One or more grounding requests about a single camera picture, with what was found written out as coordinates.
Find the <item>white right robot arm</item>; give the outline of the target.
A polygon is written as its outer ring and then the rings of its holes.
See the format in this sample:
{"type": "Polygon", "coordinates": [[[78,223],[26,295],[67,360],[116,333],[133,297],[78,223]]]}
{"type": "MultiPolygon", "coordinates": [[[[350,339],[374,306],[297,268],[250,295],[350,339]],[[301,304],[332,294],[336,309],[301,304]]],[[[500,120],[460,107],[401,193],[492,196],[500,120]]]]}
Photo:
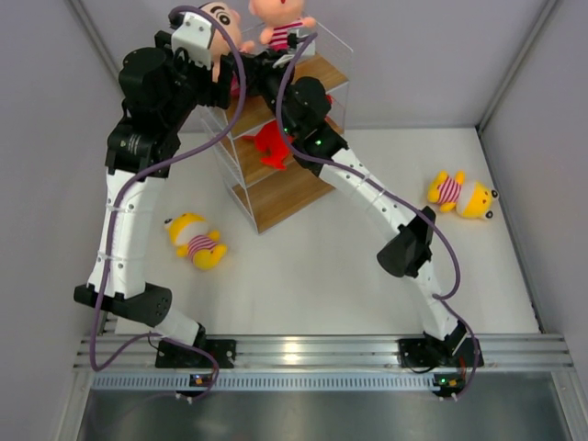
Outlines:
{"type": "Polygon", "coordinates": [[[435,275],[432,241],[435,237],[442,243],[448,240],[435,225],[434,211],[428,206],[418,209],[391,194],[368,171],[346,139],[327,122],[332,104],[322,82],[312,76],[292,78],[298,58],[298,54],[269,50],[224,56],[221,65],[237,75],[238,104],[242,105],[246,96],[262,97],[274,115],[279,142],[295,161],[373,220],[385,239],[377,254],[380,267],[418,287],[415,304],[423,335],[401,341],[403,365],[430,369],[481,366],[479,340],[447,303],[460,285],[459,264],[453,265],[455,282],[448,293],[443,293],[435,275]]]}

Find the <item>pink bald baby doll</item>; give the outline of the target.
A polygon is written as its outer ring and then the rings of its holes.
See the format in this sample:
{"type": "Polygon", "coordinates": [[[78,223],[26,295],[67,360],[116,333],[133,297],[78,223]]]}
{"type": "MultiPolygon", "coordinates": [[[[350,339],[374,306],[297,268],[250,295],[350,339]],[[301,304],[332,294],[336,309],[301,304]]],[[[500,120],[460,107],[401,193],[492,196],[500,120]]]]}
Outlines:
{"type": "Polygon", "coordinates": [[[273,50],[286,49],[292,30],[314,28],[317,21],[304,15],[304,7],[303,0],[250,0],[249,12],[264,23],[260,43],[273,50]]]}

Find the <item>pink black-haired boy doll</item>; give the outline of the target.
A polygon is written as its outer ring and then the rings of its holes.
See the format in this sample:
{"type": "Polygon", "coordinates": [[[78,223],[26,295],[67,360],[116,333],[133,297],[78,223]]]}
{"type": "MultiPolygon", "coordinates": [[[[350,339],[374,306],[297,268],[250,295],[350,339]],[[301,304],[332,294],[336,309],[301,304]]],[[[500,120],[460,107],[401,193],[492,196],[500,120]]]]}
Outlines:
{"type": "MultiPolygon", "coordinates": [[[[208,2],[199,9],[211,15],[219,23],[240,52],[250,53],[254,49],[255,43],[252,40],[243,39],[240,27],[241,16],[237,11],[221,1],[208,2]]],[[[217,83],[221,73],[221,56],[231,52],[229,44],[218,30],[214,31],[209,50],[212,59],[212,81],[217,83]]]]}

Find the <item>red shark plush toy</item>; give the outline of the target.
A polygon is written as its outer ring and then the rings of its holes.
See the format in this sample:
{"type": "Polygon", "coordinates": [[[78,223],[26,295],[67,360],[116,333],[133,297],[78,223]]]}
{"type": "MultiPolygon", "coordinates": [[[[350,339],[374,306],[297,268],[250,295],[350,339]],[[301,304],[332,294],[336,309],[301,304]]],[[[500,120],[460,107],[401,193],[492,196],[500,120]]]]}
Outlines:
{"type": "Polygon", "coordinates": [[[277,170],[285,170],[284,160],[289,154],[289,148],[281,137],[281,130],[274,119],[267,122],[255,135],[243,135],[246,141],[252,141],[257,151],[264,156],[260,162],[277,170]]]}

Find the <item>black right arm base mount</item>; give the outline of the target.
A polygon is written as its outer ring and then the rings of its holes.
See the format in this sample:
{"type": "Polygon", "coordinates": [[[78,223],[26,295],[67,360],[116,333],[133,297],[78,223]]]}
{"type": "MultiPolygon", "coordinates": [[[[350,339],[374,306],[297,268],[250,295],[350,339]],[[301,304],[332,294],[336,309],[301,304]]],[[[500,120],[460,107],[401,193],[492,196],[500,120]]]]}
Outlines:
{"type": "Polygon", "coordinates": [[[436,339],[425,337],[402,338],[398,341],[403,368],[427,370],[433,368],[483,367],[481,349],[475,351],[473,340],[466,337],[456,348],[436,339]]]}

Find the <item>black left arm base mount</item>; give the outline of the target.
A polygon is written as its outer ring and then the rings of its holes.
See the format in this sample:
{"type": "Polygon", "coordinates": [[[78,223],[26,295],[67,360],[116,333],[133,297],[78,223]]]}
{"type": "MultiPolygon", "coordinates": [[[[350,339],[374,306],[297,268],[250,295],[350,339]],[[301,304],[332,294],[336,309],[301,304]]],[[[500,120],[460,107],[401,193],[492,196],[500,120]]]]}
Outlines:
{"type": "MultiPolygon", "coordinates": [[[[237,342],[233,339],[208,339],[202,350],[214,358],[220,368],[234,368],[237,342]]],[[[212,368],[212,361],[193,350],[166,341],[158,345],[156,368],[212,368]]]]}

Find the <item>yellow bear plush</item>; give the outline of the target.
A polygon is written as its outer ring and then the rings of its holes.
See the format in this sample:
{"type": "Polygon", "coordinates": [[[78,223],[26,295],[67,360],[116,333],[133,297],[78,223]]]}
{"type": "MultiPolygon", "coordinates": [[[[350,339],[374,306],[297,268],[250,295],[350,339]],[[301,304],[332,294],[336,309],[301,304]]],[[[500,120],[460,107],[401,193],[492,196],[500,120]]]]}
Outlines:
{"type": "Polygon", "coordinates": [[[455,211],[463,219],[487,221],[494,217],[492,204],[499,193],[480,181],[468,179],[463,171],[454,175],[440,171],[429,185],[426,198],[441,212],[455,211]]]}
{"type": "Polygon", "coordinates": [[[228,252],[218,230],[212,230],[207,220],[194,212],[186,212],[164,221],[176,255],[187,258],[194,267],[207,271],[216,267],[228,252]]]}

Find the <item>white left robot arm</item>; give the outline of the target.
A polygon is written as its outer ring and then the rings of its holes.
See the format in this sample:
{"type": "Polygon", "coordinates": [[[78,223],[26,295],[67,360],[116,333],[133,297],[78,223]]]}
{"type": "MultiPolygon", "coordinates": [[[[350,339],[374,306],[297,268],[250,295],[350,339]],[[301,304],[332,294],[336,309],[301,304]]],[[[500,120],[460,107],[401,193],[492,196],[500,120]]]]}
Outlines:
{"type": "Polygon", "coordinates": [[[160,31],[154,39],[130,52],[119,73],[123,116],[107,138],[102,237],[91,275],[73,298],[178,341],[178,359],[197,367],[208,354],[201,326],[174,309],[170,289],[146,282],[144,261],[178,132],[196,106],[226,108],[230,88],[212,80],[211,31],[160,31]]]}

